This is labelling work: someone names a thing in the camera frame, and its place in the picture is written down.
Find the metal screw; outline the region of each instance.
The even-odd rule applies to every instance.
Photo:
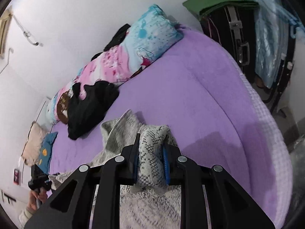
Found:
[[[184,163],[187,161],[187,158],[185,156],[180,156],[180,157],[178,157],[178,161],[181,163]]]
[[[123,162],[124,161],[124,157],[123,156],[117,156],[114,159],[116,162]]]
[[[80,171],[80,172],[86,172],[88,169],[89,169],[89,168],[88,168],[87,165],[82,165],[82,166],[79,167],[79,171]]]
[[[217,172],[222,172],[222,167],[220,165],[215,165],[214,170]]]

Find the suitcase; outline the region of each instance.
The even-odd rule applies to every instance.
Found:
[[[202,18],[200,24],[205,35],[225,48],[248,81],[253,83],[256,60],[254,11],[223,6]]]

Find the pink pillowcase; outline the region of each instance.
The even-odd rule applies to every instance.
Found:
[[[22,153],[22,158],[24,159],[24,163],[26,165],[32,166],[38,163],[42,142],[47,134],[48,132],[46,130],[44,130],[38,123],[33,121]]]

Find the person's hand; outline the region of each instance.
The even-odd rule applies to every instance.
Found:
[[[40,188],[38,199],[41,200],[42,203],[45,203],[47,201],[47,198],[48,198],[47,191],[44,188]]]
[[[29,195],[30,195],[30,198],[29,198],[29,202],[28,202],[27,206],[35,211],[37,210],[36,199],[39,199],[42,201],[42,203],[45,203],[48,198],[47,191],[44,188],[40,188],[39,194],[37,192],[31,190]]]
[[[27,207],[33,210],[37,210],[37,204],[36,204],[36,199],[38,198],[38,193],[36,193],[35,191],[31,190],[29,193],[29,202],[27,204]]]

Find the black cloth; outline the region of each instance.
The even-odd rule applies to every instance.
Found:
[[[127,29],[130,28],[129,24],[125,24],[124,26],[122,26],[117,32],[116,34],[113,36],[112,40],[109,42],[108,45],[106,45],[106,47],[104,48],[104,51],[108,51],[110,48],[119,45],[123,42],[123,40],[126,37],[126,32]],[[91,61],[93,61],[94,59],[96,59],[98,56],[100,56],[103,52],[99,52],[97,54],[95,54]]]
[[[119,90],[107,81],[97,81],[93,86],[85,85],[86,98],[81,100],[80,83],[73,85],[73,96],[68,105],[68,137],[72,140],[89,132],[101,122],[107,110],[119,96]]]

